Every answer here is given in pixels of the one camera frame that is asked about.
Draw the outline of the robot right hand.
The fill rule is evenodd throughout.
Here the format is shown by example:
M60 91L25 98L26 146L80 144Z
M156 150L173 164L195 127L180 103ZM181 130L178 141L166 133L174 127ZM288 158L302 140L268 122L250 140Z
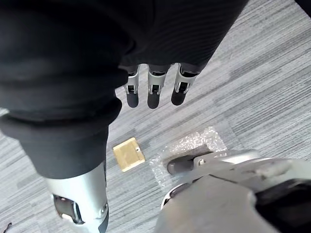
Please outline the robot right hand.
M138 104L148 66L156 108L178 64L181 105L247 2L244 0L3 0L0 3L1 131L19 141L45 179L58 215L78 233L104 233L108 127L123 86Z

